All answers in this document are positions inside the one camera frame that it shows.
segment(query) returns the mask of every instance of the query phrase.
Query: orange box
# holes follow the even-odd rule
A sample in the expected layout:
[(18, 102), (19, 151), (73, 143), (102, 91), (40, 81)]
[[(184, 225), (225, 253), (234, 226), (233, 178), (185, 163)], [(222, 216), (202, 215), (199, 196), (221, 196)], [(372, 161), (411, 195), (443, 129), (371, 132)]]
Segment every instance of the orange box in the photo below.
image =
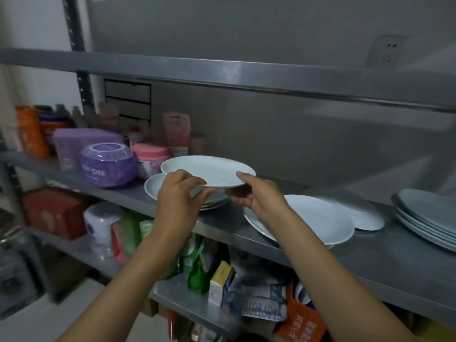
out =
[(294, 299), (295, 286), (296, 283), (292, 282), (287, 288), (288, 316), (277, 330), (277, 335), (289, 342), (320, 342), (326, 325), (316, 310)]

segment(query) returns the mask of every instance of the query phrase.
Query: pink lid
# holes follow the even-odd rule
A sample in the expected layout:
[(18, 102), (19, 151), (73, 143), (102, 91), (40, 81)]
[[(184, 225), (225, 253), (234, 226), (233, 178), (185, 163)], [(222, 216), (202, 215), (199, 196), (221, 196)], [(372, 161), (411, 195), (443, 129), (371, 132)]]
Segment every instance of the pink lid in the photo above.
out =
[(152, 143), (135, 144), (131, 149), (139, 160), (153, 161), (171, 157), (171, 153), (167, 147)]

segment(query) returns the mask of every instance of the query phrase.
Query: person's left hand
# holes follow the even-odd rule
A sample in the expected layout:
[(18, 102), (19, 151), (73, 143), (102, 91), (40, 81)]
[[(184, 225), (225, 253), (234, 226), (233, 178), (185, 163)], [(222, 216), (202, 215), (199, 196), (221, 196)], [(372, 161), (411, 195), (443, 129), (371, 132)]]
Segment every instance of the person's left hand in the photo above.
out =
[(183, 169), (170, 172), (158, 192), (157, 215), (153, 230), (169, 235), (174, 242), (182, 245), (190, 235), (198, 217), (199, 209), (206, 199), (214, 194), (215, 188), (206, 188), (191, 197), (190, 191), (197, 185), (204, 185), (200, 177), (192, 176)]

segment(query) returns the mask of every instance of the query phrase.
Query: stainless steel shelf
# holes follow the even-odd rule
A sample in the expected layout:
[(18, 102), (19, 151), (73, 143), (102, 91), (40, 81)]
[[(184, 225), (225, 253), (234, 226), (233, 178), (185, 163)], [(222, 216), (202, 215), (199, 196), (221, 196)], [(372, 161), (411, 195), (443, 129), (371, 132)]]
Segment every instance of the stainless steel shelf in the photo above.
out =
[[(56, 159), (38, 160), (22, 153), (2, 152), (0, 162), (146, 215), (154, 216), (156, 211), (157, 202), (146, 195), (141, 181), (104, 190), (88, 184), (79, 172), (60, 171)], [(286, 181), (278, 184), (285, 194), (304, 190), (303, 186)], [(407, 230), (394, 219), (391, 206), (376, 206), (388, 219), (385, 228), (377, 232), (356, 231), (348, 242), (333, 247), (332, 253), (380, 300), (456, 327), (456, 254)], [(290, 266), (280, 246), (256, 232), (235, 205), (201, 212), (193, 231)]]
[[(69, 241), (34, 228), (27, 228), (27, 230), (42, 241), (90, 265), (109, 278), (117, 276), (124, 266), (115, 259), (101, 260), (98, 258), (90, 248), (90, 237), (88, 235)], [(246, 326), (242, 319), (230, 316), (220, 307), (210, 304), (207, 294), (199, 295), (190, 291), (187, 287), (186, 274), (157, 282), (149, 293), (149, 297), (166, 308), (174, 310), (233, 341), (245, 331)]]
[(0, 49), (0, 63), (454, 112), (456, 76), (145, 55)]

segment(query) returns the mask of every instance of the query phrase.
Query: orange package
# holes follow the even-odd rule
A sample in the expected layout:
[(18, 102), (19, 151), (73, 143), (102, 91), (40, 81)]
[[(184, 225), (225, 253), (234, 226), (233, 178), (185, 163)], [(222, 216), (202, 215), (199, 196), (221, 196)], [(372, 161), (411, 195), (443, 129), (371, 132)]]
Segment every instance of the orange package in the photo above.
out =
[(296, 283), (288, 285), (288, 317), (277, 330), (277, 335), (289, 342), (320, 342), (326, 325), (316, 310), (294, 299), (295, 286)]
[(44, 140), (35, 109), (16, 106), (16, 114), (19, 128), (26, 139), (27, 152), (34, 157), (48, 157), (49, 148)]

